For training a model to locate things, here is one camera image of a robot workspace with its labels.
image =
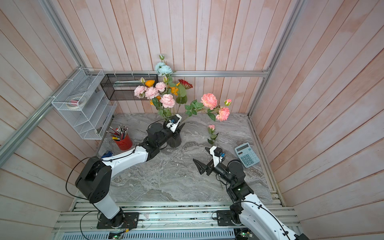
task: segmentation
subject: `red pencil cup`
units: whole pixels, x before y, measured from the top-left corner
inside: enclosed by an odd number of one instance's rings
[[[114,140],[114,141],[121,151],[127,151],[132,147],[132,141],[129,138],[128,134],[125,136],[123,140],[120,140],[120,141]]]

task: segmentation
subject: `black vase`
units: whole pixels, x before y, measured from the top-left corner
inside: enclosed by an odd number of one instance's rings
[[[179,147],[180,144],[181,144],[181,136],[180,136],[180,134],[178,134],[176,136],[176,138],[171,137],[170,139],[168,139],[167,144],[170,147]]]

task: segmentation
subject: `pink wooden wall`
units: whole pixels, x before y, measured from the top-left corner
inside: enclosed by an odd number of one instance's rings
[[[38,0],[0,1],[0,145],[76,67]],[[73,201],[69,172],[96,148],[52,110],[0,169],[2,238],[49,239]]]
[[[297,0],[52,0],[88,67],[153,70],[163,53],[180,70],[263,70]],[[247,113],[259,78],[188,78],[189,101],[214,93]],[[119,101],[116,112],[157,112]]]
[[[252,116],[310,239],[384,239],[383,12],[308,1]]]

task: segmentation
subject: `marble tabletop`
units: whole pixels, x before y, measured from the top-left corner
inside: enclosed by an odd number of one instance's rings
[[[111,127],[126,125],[135,146],[147,136],[148,125],[159,119],[154,113],[116,114]],[[231,114],[224,122],[214,122],[206,114],[189,117],[180,133],[182,143],[179,147],[167,146],[153,159],[136,164],[113,177],[109,191],[112,198],[117,202],[230,202],[225,185],[217,181],[214,174],[200,175],[192,159],[203,163],[210,160],[210,155],[204,149],[211,146],[207,142],[209,124],[214,124],[216,132],[219,132],[215,145],[226,152],[225,164],[237,158],[235,147],[240,144],[248,142],[255,149],[247,121],[245,114]],[[123,152],[110,134],[105,137],[98,155],[107,150],[114,155]],[[244,172],[245,181],[258,197],[264,202],[272,201],[260,163],[245,168]]]

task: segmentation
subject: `pink peony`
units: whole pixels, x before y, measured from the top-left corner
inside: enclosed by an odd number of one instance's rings
[[[143,98],[144,95],[143,93],[147,90],[147,87],[143,86],[143,85],[140,85],[140,86],[137,86],[137,88],[135,89],[134,91],[134,95],[138,98]]]
[[[163,83],[163,82],[159,82],[159,83],[156,83],[156,86],[155,86],[155,88],[159,91],[159,92],[164,92],[165,91],[165,89],[166,89],[166,84],[165,83]]]
[[[229,109],[228,108],[220,108],[218,114],[216,115],[216,120],[219,120],[220,122],[225,121],[228,119],[229,116]]]
[[[150,99],[153,99],[154,97],[157,97],[159,95],[159,91],[154,88],[154,87],[150,87],[147,89],[147,91],[145,92],[145,96],[150,100]]]
[[[175,99],[173,99],[171,94],[164,94],[160,99],[160,102],[163,104],[164,108],[173,108],[175,105]]]
[[[216,97],[212,93],[204,94],[203,97],[201,98],[201,102],[203,103],[204,106],[206,106],[211,110],[213,110],[217,105]]]

